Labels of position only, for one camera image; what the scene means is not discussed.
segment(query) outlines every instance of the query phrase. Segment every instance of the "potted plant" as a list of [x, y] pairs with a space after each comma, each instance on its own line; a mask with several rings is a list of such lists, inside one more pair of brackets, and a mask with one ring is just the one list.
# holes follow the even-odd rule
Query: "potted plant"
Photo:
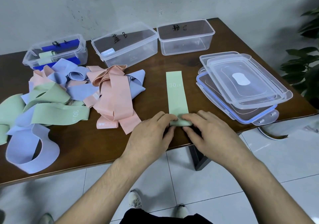
[[[300, 29], [301, 36], [319, 39], [319, 7], [301, 16], [314, 17]], [[319, 61], [319, 55], [316, 55], [319, 48], [288, 49], [286, 52], [297, 58], [281, 65], [280, 69], [287, 73], [283, 78], [299, 93], [303, 93], [316, 109], [319, 109], [319, 64], [314, 65], [314, 62]]]

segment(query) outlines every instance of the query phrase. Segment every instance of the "white oval sticker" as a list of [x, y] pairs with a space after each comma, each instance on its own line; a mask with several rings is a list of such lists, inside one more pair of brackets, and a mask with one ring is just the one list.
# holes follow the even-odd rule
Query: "white oval sticker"
[[243, 73], [234, 73], [232, 76], [239, 85], [250, 84], [250, 81], [246, 78], [246, 76]]

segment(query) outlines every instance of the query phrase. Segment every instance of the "table leg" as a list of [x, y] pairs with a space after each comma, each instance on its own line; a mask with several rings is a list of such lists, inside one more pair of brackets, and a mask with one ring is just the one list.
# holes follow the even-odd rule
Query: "table leg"
[[194, 145], [189, 146], [189, 151], [196, 171], [202, 170], [211, 161], [208, 157], [199, 152]]

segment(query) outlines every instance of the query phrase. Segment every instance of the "forearm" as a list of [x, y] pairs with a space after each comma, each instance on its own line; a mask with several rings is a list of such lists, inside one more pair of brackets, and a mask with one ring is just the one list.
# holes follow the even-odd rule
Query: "forearm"
[[126, 158], [118, 158], [56, 223], [109, 223], [122, 199], [143, 171], [142, 166], [135, 166]]
[[267, 167], [248, 157], [229, 170], [245, 192], [259, 224], [313, 224]]

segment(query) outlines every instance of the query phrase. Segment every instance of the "concrete wall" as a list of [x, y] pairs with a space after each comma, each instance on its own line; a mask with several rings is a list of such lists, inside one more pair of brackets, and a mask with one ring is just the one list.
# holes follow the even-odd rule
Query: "concrete wall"
[[285, 49], [311, 45], [296, 31], [319, 0], [0, 0], [0, 54], [81, 33], [86, 40], [131, 22], [157, 25], [219, 17], [271, 66]]

